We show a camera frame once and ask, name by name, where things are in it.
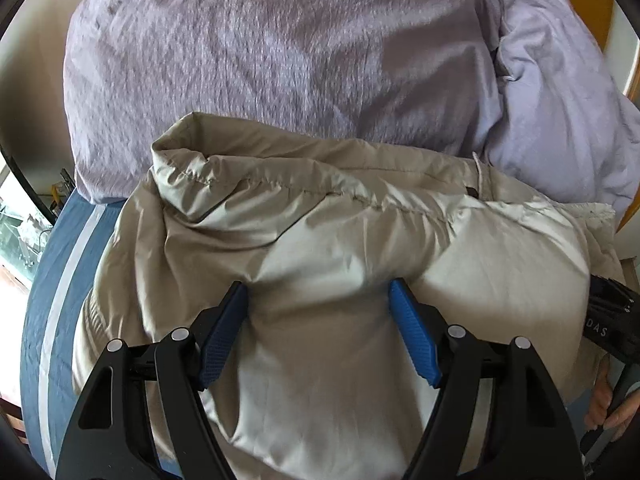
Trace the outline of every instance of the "blue rubber pad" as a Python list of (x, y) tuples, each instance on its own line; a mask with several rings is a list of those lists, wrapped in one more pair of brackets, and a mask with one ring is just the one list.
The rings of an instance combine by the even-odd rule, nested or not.
[(436, 344), (416, 312), (414, 298), (401, 280), (389, 283), (389, 310), (420, 377), (436, 387), (442, 378)]
[(202, 366), (200, 368), (200, 383), (207, 388), (220, 377), (225, 367), (226, 358), (236, 340), (242, 322), (247, 316), (249, 294), (245, 285), (239, 285), (225, 305), (224, 311), (215, 327), (209, 334), (203, 348), (200, 349)]

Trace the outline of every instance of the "blue and white striped fabric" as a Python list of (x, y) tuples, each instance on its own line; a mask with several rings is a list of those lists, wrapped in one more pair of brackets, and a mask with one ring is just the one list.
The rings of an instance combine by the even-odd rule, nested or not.
[(52, 477), (76, 405), (71, 387), (76, 321), (123, 204), (92, 205), (73, 193), (33, 280), (22, 336), (20, 395), (31, 453)]

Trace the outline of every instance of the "lavender fabric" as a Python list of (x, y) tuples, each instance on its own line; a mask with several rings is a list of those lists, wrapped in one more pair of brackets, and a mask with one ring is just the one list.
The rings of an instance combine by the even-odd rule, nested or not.
[(79, 192), (126, 198), (199, 110), (471, 156), (502, 116), (498, 0), (84, 0), (64, 63)]
[(504, 115), (485, 160), (558, 202), (611, 204), (620, 220), (640, 182), (640, 112), (568, 0), (501, 1)]

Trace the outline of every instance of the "person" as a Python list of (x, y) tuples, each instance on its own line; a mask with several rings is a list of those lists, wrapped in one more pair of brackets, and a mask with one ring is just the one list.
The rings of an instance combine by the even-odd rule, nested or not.
[(636, 411), (640, 408), (640, 388), (629, 395), (613, 413), (607, 416), (607, 409), (613, 398), (613, 391), (607, 376), (609, 374), (609, 355), (605, 355), (598, 366), (598, 376), (593, 385), (589, 411), (584, 416), (587, 430), (603, 426), (605, 430), (617, 428), (611, 439), (615, 442), (624, 435)]

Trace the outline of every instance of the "silver screw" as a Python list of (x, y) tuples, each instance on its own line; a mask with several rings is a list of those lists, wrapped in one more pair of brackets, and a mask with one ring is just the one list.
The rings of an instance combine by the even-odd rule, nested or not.
[(516, 346), (521, 348), (522, 350), (526, 350), (527, 348), (531, 348), (531, 341), (529, 341), (526, 337), (518, 336), (516, 338)]
[(187, 328), (176, 328), (173, 332), (171, 332), (171, 339), (174, 341), (182, 341), (189, 337), (189, 329)]
[(451, 325), (449, 328), (447, 328), (447, 332), (451, 337), (454, 337), (456, 339), (462, 339), (466, 335), (466, 330), (460, 325)]
[(109, 352), (117, 352), (122, 348), (122, 339), (112, 339), (107, 343), (107, 350)]

